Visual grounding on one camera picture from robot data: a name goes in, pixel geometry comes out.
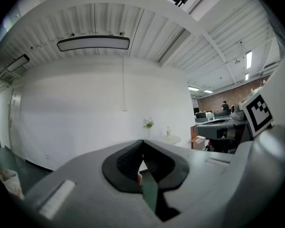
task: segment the potted plant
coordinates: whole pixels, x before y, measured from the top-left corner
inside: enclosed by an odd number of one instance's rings
[[[150,119],[143,119],[143,128],[148,130],[148,138],[151,137],[151,128],[153,127],[154,122],[152,120],[152,118],[150,117]]]

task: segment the round white table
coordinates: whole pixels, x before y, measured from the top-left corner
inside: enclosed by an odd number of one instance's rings
[[[168,144],[176,144],[181,141],[181,137],[171,135],[171,137],[168,138],[166,135],[159,135],[159,136],[152,136],[149,138],[149,140],[156,140],[156,141],[168,143]]]

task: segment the white wall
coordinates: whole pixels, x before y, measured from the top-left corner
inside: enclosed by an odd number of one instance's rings
[[[152,117],[153,135],[182,138],[187,147],[194,115],[182,72],[125,58],[96,56],[55,61],[27,72],[20,107],[25,158],[56,169],[73,157],[147,136],[143,118]]]
[[[193,108],[196,108],[199,106],[197,99],[192,99],[192,106]]]
[[[9,109],[12,87],[0,92],[0,143],[10,148],[9,138]]]

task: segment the corrugated metal ceiling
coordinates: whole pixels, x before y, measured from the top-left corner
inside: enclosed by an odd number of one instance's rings
[[[116,49],[90,48],[60,52],[56,43],[64,38],[83,35],[115,35],[121,32],[130,38],[128,56],[157,61],[165,49],[182,31],[182,27],[167,18],[135,6],[98,3],[71,7],[40,18],[23,28],[0,52],[0,66],[27,54],[30,61],[15,70],[25,70],[49,61],[82,55],[118,55]]]
[[[273,32],[258,0],[220,0],[199,24],[213,38],[228,61],[228,67],[214,47],[202,36],[194,37],[168,63],[185,72],[190,86],[215,91],[243,80],[245,73],[257,74],[265,66]],[[118,55],[116,49],[91,48],[60,52],[61,39],[83,35],[124,33],[130,47],[122,53],[160,61],[184,29],[154,12],[115,3],[70,7],[28,24],[0,52],[0,67],[27,54],[30,62],[15,73],[57,59],[85,55]],[[245,53],[253,51],[252,67],[247,71]],[[193,97],[204,95],[191,92]]]

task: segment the white bag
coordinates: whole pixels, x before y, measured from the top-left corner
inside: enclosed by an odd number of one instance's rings
[[[18,198],[24,199],[17,172],[9,169],[1,169],[0,172],[0,179],[6,189],[10,193],[16,195]]]

